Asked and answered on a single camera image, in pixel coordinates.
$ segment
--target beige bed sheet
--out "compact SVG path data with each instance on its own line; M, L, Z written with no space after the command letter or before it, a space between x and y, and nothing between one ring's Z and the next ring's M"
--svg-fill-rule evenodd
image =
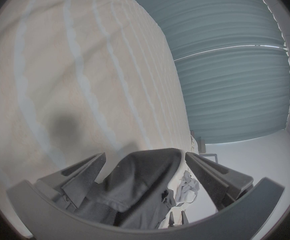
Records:
M166 147L190 151L190 131L165 36L141 6L8 0L0 11L0 210L17 231L31 236L6 196L19 181L106 152L100 182L125 155Z

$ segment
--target crumpled gray cloth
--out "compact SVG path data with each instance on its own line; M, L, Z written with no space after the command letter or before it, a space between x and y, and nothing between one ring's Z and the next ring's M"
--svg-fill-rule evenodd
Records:
M196 200L197 191L199 190L199 182L192 178L189 171L184 172L180 185L177 187L175 202L192 203Z

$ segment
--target pillow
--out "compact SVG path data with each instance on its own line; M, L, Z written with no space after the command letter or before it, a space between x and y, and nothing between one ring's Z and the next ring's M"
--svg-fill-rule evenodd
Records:
M0 210L6 189L105 152L191 151L164 34L134 0L8 0L0 11Z

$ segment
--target teal curtain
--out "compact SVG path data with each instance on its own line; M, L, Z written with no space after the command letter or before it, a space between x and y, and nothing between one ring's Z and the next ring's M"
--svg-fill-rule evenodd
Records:
M290 66L263 0L136 1L166 36L195 137L235 142L285 128Z

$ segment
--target white wall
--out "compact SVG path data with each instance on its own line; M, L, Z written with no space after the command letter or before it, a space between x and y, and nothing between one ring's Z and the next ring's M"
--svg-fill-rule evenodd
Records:
M290 135L281 130L242 142L207 144L206 152L217 154L219 164L252 176L254 185L268 177L285 187L271 217L253 238L261 239L290 205Z

